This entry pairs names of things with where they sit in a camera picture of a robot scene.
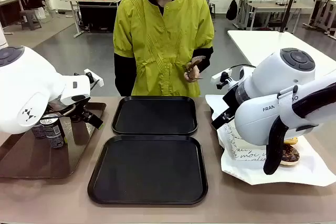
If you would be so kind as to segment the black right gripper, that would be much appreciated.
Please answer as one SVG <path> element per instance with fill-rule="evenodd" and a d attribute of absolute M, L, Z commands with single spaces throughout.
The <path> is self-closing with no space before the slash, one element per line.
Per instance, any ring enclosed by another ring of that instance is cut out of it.
<path fill-rule="evenodd" d="M 228 105 L 228 108 L 212 121 L 212 126 L 214 129 L 218 130 L 220 127 L 222 127 L 226 123 L 229 123 L 234 118 L 235 113 L 238 109 L 236 90 L 237 87 L 232 87 L 223 96 L 223 101 Z"/>

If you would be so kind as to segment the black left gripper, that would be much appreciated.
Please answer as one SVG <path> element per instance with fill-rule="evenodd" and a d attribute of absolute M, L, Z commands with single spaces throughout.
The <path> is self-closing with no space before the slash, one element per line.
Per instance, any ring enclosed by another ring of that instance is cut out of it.
<path fill-rule="evenodd" d="M 93 127 L 100 129 L 103 125 L 103 120 L 93 114 L 87 109 L 87 104 L 78 104 L 75 109 L 70 113 L 70 118 L 74 122 L 84 121 Z"/>

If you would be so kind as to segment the person left hand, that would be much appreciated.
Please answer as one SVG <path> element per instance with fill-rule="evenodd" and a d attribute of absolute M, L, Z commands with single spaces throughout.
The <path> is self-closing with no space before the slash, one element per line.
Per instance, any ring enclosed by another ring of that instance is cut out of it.
<path fill-rule="evenodd" d="M 189 62 L 186 65 L 186 72 L 184 73 L 184 78 L 187 82 L 196 82 L 200 77 L 200 71 L 198 66 L 194 63 Z"/>

